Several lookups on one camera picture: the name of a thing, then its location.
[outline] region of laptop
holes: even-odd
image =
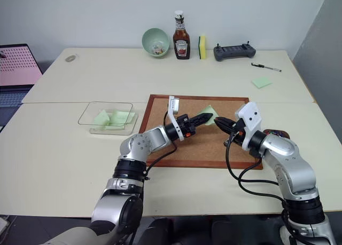
[[[0,126],[7,124],[41,76],[27,44],[0,45]]]

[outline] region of floor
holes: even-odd
[[[327,213],[335,239],[342,244],[342,212]],[[181,245],[211,244],[210,223],[214,220],[225,219],[233,223],[238,229],[234,235],[240,244],[282,244],[278,237],[282,221],[278,215],[231,215],[231,216],[187,216],[172,217],[174,222],[174,242]],[[143,231],[155,218],[142,218],[134,244],[140,239]],[[90,219],[85,218],[58,218],[58,217],[29,217],[18,216],[1,245],[37,245],[52,237],[76,226],[88,226]]]

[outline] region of small round object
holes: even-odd
[[[142,38],[143,48],[153,57],[162,57],[170,47],[167,34],[158,28],[147,30]]]
[[[65,61],[66,62],[72,62],[73,60],[75,60],[76,59],[76,56],[74,55],[74,54],[72,54],[71,56],[68,56],[66,59],[65,59]]]

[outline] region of cork board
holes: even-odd
[[[235,120],[235,111],[248,102],[248,98],[229,97],[193,97],[175,96],[180,99],[180,110],[176,115],[188,114],[189,117],[196,116],[202,109],[211,105],[219,116]],[[168,95],[150,95],[146,107],[140,133],[162,124],[164,114],[167,111]],[[196,134],[186,138],[183,142],[175,141],[178,150],[162,159],[156,167],[193,167],[193,168],[226,168],[226,148],[223,142],[228,135],[222,132],[215,124],[201,125],[196,128]],[[147,165],[163,154],[171,151],[172,146],[151,154]],[[229,162],[234,169],[245,169],[257,160],[248,152],[236,144],[232,144],[229,153]]]

